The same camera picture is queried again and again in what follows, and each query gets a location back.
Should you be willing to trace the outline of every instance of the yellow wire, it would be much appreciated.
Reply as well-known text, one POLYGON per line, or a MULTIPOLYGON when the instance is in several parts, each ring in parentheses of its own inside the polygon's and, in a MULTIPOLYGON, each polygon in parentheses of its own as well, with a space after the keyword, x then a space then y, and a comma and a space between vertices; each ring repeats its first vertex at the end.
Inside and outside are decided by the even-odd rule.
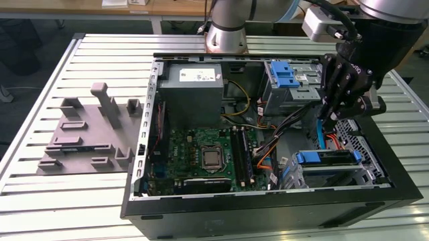
POLYGON ((222 116, 235 116, 235 115, 240 115, 243 114, 247 110, 249 110, 249 107, 250 107, 250 97, 249 97, 249 94, 247 92, 245 91, 243 87, 232 80, 230 80, 230 82, 232 82, 236 87, 242 90, 242 92, 245 93, 246 95, 246 98, 247 98, 247 105, 246 105, 246 108, 240 111, 240 112, 236 112, 236 113, 230 113, 230 114, 220 114, 222 116))

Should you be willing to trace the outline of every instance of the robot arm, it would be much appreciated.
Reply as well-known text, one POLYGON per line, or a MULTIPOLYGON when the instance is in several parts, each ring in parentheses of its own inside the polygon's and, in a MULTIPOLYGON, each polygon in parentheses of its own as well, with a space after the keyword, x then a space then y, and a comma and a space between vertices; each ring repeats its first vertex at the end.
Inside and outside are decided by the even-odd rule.
MULTIPOLYGON (((386 73, 400 64, 429 19, 428 0, 361 0, 338 9, 322 0, 307 10, 303 30, 315 42, 338 42, 337 54, 322 58, 325 90, 319 116, 330 131, 339 119, 386 111, 377 96, 386 73)), ((295 11, 297 0, 218 0, 206 39, 214 53, 246 51, 245 22, 275 22, 295 11)))
MULTIPOLYGON (((327 131, 339 119, 386 111, 377 89, 428 27, 429 2, 361 0, 361 6, 342 10, 359 35, 337 43, 338 54, 326 54, 322 59, 325 97, 318 118, 327 131)), ((303 30, 318 42, 329 42, 333 37, 341 40, 346 31, 321 8, 309 10, 303 30)))
POLYGON ((277 22, 290 18, 299 0, 214 0, 206 47, 211 53, 246 51, 246 21, 277 22))

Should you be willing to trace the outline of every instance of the blue tab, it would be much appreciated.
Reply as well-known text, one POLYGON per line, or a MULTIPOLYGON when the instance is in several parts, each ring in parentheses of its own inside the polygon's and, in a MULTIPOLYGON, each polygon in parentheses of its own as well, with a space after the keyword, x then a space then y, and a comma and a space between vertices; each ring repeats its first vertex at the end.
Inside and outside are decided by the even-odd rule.
POLYGON ((362 155, 358 150, 353 152, 355 162, 359 163, 362 161, 362 155))
POLYGON ((301 153, 297 153, 297 159, 298 159, 298 163, 303 163, 303 157, 301 155, 301 153))
POLYGON ((301 154, 306 163, 321 162, 319 154, 317 152, 302 152, 301 154))
POLYGON ((299 82, 295 80, 294 70, 285 61, 271 62, 271 73, 277 79, 277 87, 279 88, 298 88, 299 82))
POLYGON ((285 179, 285 177, 286 177, 286 175, 287 175, 289 171, 290 171, 290 167, 287 167, 287 168, 285 169, 285 171, 283 171, 282 180, 285 179))

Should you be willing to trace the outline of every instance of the metal case frame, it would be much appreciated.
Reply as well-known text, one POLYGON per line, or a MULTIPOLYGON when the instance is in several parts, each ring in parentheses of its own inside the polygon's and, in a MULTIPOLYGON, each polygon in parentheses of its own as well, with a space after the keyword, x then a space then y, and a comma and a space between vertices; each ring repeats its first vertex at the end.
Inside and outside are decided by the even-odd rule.
MULTIPOLYGON (((196 62, 214 62, 226 58, 231 61, 263 62, 267 59, 290 59, 294 56, 162 54, 155 55, 155 58, 196 62)), ((158 76, 158 71, 154 70, 152 76, 158 76)), ((357 117, 354 120, 382 163, 392 188, 326 189, 315 192, 297 189, 287 192, 279 190, 270 195, 250 193, 247 196, 215 195, 204 198, 167 197, 139 200, 138 197, 132 198, 132 188, 136 180, 135 166, 142 165, 132 163, 120 217, 132 222, 148 239, 202 237, 349 226, 382 210, 413 203, 422 195, 373 119, 357 117)), ((142 157, 138 156, 135 162, 142 161, 142 157)))

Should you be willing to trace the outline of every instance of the white sticker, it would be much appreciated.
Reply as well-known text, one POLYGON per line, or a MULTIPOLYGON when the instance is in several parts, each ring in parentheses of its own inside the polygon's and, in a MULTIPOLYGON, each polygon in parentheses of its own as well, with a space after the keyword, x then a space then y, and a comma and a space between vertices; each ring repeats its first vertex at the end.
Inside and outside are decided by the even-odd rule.
POLYGON ((263 108, 258 107, 258 115, 263 116, 263 108))
POLYGON ((274 182, 274 184, 277 184, 277 176, 274 175, 274 173, 271 172, 270 174, 270 179, 274 182))
POLYGON ((287 160, 289 160, 289 159, 287 159, 286 157, 282 157, 281 162, 279 162, 279 165, 286 165, 287 160))
POLYGON ((130 11, 131 14, 148 14, 148 11, 130 11))
POLYGON ((305 74, 295 75, 295 80, 297 80, 297 81, 307 80, 307 76, 306 76, 305 74))
POLYGON ((180 69, 180 82, 215 81, 215 69, 180 69))

